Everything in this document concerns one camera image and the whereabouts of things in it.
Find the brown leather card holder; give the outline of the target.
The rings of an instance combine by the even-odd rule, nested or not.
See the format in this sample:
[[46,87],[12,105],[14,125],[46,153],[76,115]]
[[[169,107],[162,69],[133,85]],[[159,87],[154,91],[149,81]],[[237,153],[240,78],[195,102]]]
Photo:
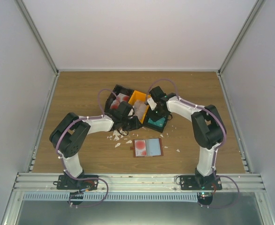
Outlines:
[[[133,140],[133,145],[130,147],[130,150],[133,151],[133,156],[136,158],[135,152],[134,152],[135,140]],[[160,157],[164,155],[161,138],[150,138],[150,139],[142,139],[142,140],[146,142],[147,156],[145,157]]]

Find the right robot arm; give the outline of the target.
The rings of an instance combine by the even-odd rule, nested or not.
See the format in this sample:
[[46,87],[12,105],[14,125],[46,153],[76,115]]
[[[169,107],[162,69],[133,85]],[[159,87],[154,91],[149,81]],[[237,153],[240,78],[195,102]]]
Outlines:
[[178,114],[191,121],[193,134],[200,146],[199,162],[195,168],[195,185],[207,189],[216,173],[218,149],[226,141],[226,129],[214,105],[202,106],[182,99],[175,93],[165,94],[159,86],[149,91],[147,103],[157,117]]

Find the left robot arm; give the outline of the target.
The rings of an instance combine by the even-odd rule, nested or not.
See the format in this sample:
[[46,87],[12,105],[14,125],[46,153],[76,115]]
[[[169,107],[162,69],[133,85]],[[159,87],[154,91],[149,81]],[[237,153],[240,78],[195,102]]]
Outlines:
[[78,152],[86,137],[99,132],[122,130],[129,132],[142,127],[134,115],[133,106],[121,102],[117,109],[102,112],[99,116],[78,116],[70,112],[50,134],[49,140],[62,161],[67,183],[73,189],[80,189],[84,184],[83,168]]

